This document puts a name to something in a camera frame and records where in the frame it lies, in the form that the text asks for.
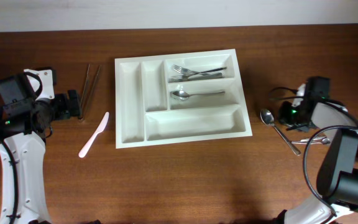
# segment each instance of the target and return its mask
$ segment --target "fork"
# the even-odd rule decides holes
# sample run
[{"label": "fork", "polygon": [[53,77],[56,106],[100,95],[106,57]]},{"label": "fork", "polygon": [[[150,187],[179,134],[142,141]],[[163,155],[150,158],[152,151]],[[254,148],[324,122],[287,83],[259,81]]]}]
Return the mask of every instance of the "fork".
[{"label": "fork", "polygon": [[[309,141],[309,138],[301,139],[300,141],[292,141],[293,144],[307,144]],[[326,136],[317,136],[313,139],[311,144],[329,144],[331,141]]]},{"label": "fork", "polygon": [[207,71],[203,71],[203,72],[196,72],[196,71],[192,71],[188,68],[183,68],[179,65],[173,65],[172,66],[172,69],[174,69],[174,71],[184,75],[184,76],[187,76],[187,77],[190,77],[192,75],[197,75],[197,74],[200,74],[200,73],[206,73],[206,72],[217,72],[217,71],[220,71],[220,70],[225,70],[227,69],[227,67],[222,67],[222,68],[215,68],[215,69],[212,69],[212,70],[207,70]]},{"label": "fork", "polygon": [[199,77],[191,77],[188,78],[184,75],[178,75],[177,77],[171,77],[169,78],[170,83],[172,82],[187,82],[187,81],[196,81],[196,80],[209,80],[209,79],[214,79],[214,78],[223,78],[222,73],[218,72],[218,73],[204,73],[204,74],[200,74],[201,76]]}]

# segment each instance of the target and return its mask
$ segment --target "table surface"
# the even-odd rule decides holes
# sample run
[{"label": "table surface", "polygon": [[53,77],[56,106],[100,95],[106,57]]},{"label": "table surface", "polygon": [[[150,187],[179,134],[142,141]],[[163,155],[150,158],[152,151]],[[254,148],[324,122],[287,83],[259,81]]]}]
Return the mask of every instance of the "table surface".
[{"label": "table surface", "polygon": [[[115,148],[115,58],[222,49],[236,49],[252,137]],[[259,120],[261,108],[277,111],[280,105],[267,100],[269,89],[329,77],[331,98],[358,118],[358,24],[0,33],[0,79],[51,66],[58,75],[55,93],[81,91],[88,63],[91,75],[98,65],[103,69],[85,121],[53,122],[47,141],[45,196],[54,223],[271,220],[311,193],[301,157]],[[106,111],[106,130],[80,159]],[[327,149],[312,148],[311,180]],[[0,210],[1,171],[0,162]],[[358,223],[358,213],[339,222]]]}]

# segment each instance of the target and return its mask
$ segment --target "wall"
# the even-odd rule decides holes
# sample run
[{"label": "wall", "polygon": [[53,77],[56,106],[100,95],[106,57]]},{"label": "wall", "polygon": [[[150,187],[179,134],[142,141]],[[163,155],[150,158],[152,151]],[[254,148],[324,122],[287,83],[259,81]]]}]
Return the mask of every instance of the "wall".
[{"label": "wall", "polygon": [[0,32],[358,23],[358,0],[0,0]]}]

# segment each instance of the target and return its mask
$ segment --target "cutlery tray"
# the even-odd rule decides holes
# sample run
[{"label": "cutlery tray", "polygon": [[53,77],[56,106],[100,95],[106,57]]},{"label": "cutlery tray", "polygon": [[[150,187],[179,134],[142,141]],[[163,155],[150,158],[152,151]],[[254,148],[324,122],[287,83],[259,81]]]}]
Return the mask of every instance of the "cutlery tray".
[{"label": "cutlery tray", "polygon": [[[219,67],[223,78],[169,83],[179,65],[195,71]],[[115,59],[116,148],[251,136],[236,51]],[[195,95],[186,101],[171,91]]]}]

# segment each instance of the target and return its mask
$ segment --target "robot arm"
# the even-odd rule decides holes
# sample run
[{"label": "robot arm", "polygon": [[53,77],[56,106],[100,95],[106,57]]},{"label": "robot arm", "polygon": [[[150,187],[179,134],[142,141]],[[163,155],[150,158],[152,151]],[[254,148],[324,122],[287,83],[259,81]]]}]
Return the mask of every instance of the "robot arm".
[{"label": "robot arm", "polygon": [[45,130],[51,122],[80,116],[78,94],[53,92],[55,71],[24,70],[0,80],[5,105],[0,109],[0,156],[2,161],[2,209],[0,223],[50,223],[42,164]]},{"label": "robot arm", "polygon": [[[291,129],[308,131],[309,128],[327,128],[334,125],[356,126],[353,119],[332,106],[319,103],[318,98],[329,98],[329,80],[312,77],[303,84],[292,104],[284,102],[280,108],[279,120]],[[332,105],[347,111],[339,104]],[[275,223],[330,223],[335,219],[358,212],[358,129],[355,131],[332,129],[324,134],[332,140],[326,158],[317,178],[317,190],[331,209],[311,195],[301,205],[289,211],[284,210]]]}]

